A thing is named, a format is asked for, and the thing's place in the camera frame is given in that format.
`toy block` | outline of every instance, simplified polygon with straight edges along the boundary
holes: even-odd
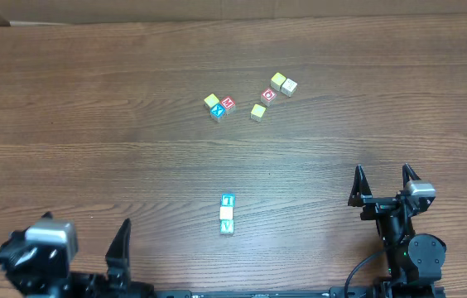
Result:
[[[223,194],[220,199],[220,205],[224,207],[234,207],[235,206],[235,195],[234,194]]]
[[[296,87],[298,87],[298,84],[295,81],[287,79],[282,85],[282,92],[286,96],[291,97],[292,94],[294,94],[294,91],[296,91]]]
[[[204,102],[205,107],[207,109],[211,109],[215,106],[215,104],[219,103],[219,99],[217,99],[217,96],[215,96],[215,94],[210,94],[207,98],[204,99]]]
[[[219,219],[234,219],[234,207],[221,207]]]
[[[285,80],[286,77],[283,74],[276,73],[270,80],[270,86],[273,87],[276,91],[279,91]]]
[[[222,105],[220,105],[220,103],[215,104],[215,106],[213,106],[209,111],[211,117],[217,122],[220,122],[225,113],[226,109]]]
[[[220,221],[220,233],[222,234],[233,234],[234,233],[234,220],[223,219]]]
[[[266,110],[267,108],[264,108],[260,106],[259,104],[254,104],[252,112],[250,113],[250,118],[258,122],[261,122],[261,118],[263,117],[263,114],[265,113]]]
[[[221,100],[220,104],[224,108],[226,108],[226,114],[227,115],[230,115],[231,113],[235,112],[235,110],[237,109],[237,106],[235,105],[234,100],[229,96],[227,96],[223,100]]]
[[[270,107],[270,105],[274,102],[274,99],[276,99],[277,94],[272,91],[270,88],[266,88],[263,93],[261,93],[261,102],[265,103],[267,107]]]

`yellow block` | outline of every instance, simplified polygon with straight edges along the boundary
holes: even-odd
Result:
[[[206,107],[212,108],[215,106],[215,104],[219,103],[219,99],[217,99],[215,94],[210,94],[207,98],[204,99],[204,102],[206,103]]]
[[[260,106],[259,104],[254,104],[251,114],[257,118],[261,118],[263,117],[263,114],[265,113],[266,110],[267,108],[264,108]]]
[[[283,74],[276,73],[272,79],[270,85],[276,89],[277,91],[280,90],[280,87],[285,83],[286,77]]]

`cable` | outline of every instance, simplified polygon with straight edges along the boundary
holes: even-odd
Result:
[[[401,232],[401,236],[399,236],[399,239],[395,243],[393,243],[392,245],[390,245],[388,247],[385,247],[383,250],[381,250],[379,252],[376,252],[373,255],[369,256],[369,257],[366,257],[362,262],[360,262],[357,266],[355,266],[355,268],[353,268],[351,273],[348,275],[348,278],[346,279],[346,283],[344,284],[344,298],[349,298],[348,289],[349,289],[349,283],[351,282],[351,278],[353,278],[353,275],[355,273],[357,273],[357,271],[362,266],[364,266],[368,262],[376,259],[377,257],[384,254],[385,252],[387,252],[387,251],[389,251],[389,250],[391,250],[393,248],[396,248],[397,245],[399,245],[399,243],[405,238],[405,236],[407,234],[406,231],[408,230],[407,208],[405,207],[405,205],[402,206],[402,213],[403,213],[403,216],[404,216],[404,224],[402,226],[402,232]]]

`wood grain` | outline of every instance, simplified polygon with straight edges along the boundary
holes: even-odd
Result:
[[[9,21],[69,24],[213,21],[467,13],[467,0],[0,0],[0,13]]]
[[[276,71],[298,90],[256,123]],[[212,92],[238,104],[221,123]],[[467,15],[0,28],[0,244],[52,210],[76,223],[75,270],[104,271],[130,217],[133,278],[159,289],[343,285],[380,244],[347,207],[354,167],[393,195],[406,161],[438,190],[415,228],[467,296]]]

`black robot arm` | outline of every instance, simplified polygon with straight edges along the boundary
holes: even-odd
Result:
[[[403,190],[392,198],[374,198],[362,166],[355,169],[348,205],[362,207],[362,220],[375,220],[383,250],[362,261],[344,287],[320,291],[245,291],[192,293],[155,291],[147,283],[131,281],[129,244],[131,221],[126,219],[105,256],[106,274],[71,272],[79,251],[75,226],[46,213],[23,231],[11,233],[0,247],[0,264],[7,279],[30,298],[445,298],[441,279],[445,244],[429,234],[416,234],[411,217],[428,210],[436,190],[408,165],[402,168]],[[372,286],[349,287],[353,274],[365,263],[386,253],[390,276]]]
[[[430,234],[416,235],[411,219],[428,210],[436,190],[408,164],[402,167],[402,179],[403,190],[395,197],[374,198],[362,166],[355,169],[348,205],[363,207],[362,220],[376,221],[388,260],[390,277],[377,278],[374,290],[389,298],[445,296],[443,289],[434,287],[434,282],[441,279],[447,246]]]

